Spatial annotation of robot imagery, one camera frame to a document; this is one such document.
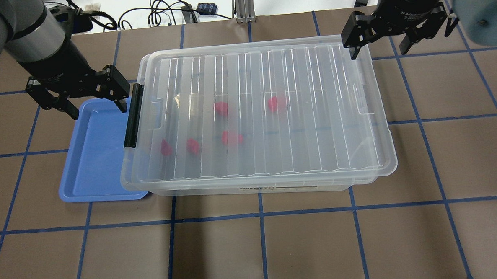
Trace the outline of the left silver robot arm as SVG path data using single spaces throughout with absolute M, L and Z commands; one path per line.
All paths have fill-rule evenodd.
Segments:
M 92 96 L 112 101 L 125 113 L 129 82 L 114 65 L 92 69 L 71 39 L 89 31 L 97 16 L 109 19 L 106 29 L 117 29 L 117 22 L 66 1 L 68 6 L 47 8 L 42 0 L 0 0 L 0 56 L 6 51 L 29 73 L 25 91 L 42 109 L 76 120 L 79 109 L 70 99 Z

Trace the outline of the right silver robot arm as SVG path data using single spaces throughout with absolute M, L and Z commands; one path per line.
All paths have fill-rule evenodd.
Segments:
M 378 0 L 375 11 L 354 11 L 340 34 L 352 60 L 360 49 L 386 36 L 404 35 L 399 51 L 434 38 L 445 25 L 450 36 L 462 25 L 467 38 L 480 46 L 497 47 L 497 0 Z

